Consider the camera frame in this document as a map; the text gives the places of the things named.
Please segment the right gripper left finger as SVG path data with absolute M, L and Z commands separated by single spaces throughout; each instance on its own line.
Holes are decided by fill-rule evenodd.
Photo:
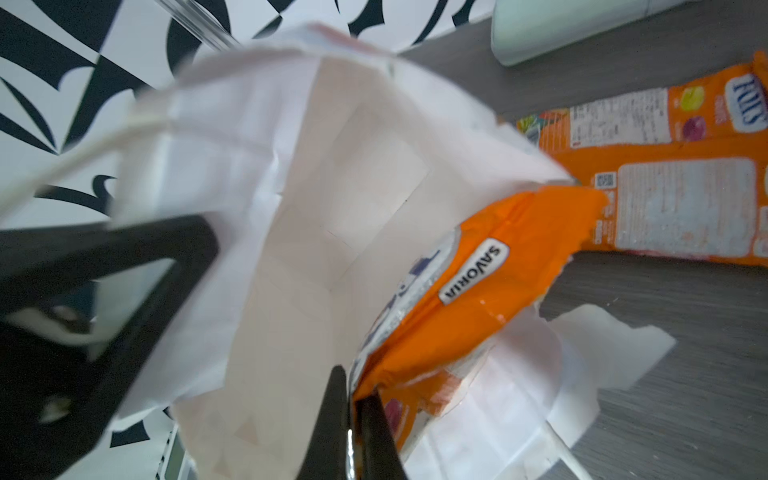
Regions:
M 297 480 L 347 478 L 349 399 L 344 368 L 330 376 Z

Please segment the cartoon animal paper bag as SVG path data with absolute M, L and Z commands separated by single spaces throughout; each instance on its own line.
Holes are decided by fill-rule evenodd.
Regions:
M 375 319 L 450 230 L 542 186 L 582 185 L 451 82 L 318 24 L 185 65 L 51 160 L 3 153 L 1 234 L 201 215 L 219 244 L 97 446 L 54 479 L 155 479 L 175 425 L 200 479 L 296 479 L 336 365 L 361 479 L 350 373 Z M 101 283 L 97 313 L 115 322 L 159 275 Z M 407 479 L 587 477 L 571 449 L 598 391 L 675 340 L 595 305 L 545 320 L 545 295 L 398 452 Z

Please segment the orange snack packet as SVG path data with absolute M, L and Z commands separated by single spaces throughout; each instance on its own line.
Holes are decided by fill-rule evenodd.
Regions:
M 687 84 L 518 120 L 608 197 L 587 248 L 767 263 L 767 56 Z
M 353 401 L 379 394 L 399 453 L 444 413 L 489 339 L 547 293 L 607 203 L 584 186 L 516 193 L 412 264 L 350 373 Z

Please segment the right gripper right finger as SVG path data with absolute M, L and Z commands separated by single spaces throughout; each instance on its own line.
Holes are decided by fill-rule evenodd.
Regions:
M 355 402 L 356 438 L 360 447 L 360 478 L 406 480 L 384 407 L 377 392 Z

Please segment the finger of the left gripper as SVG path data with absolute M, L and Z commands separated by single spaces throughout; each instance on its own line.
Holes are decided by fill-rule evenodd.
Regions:
M 1 234 L 1 475 L 54 479 L 99 443 L 174 316 L 214 263 L 201 215 Z M 158 265 L 115 322 L 98 286 Z

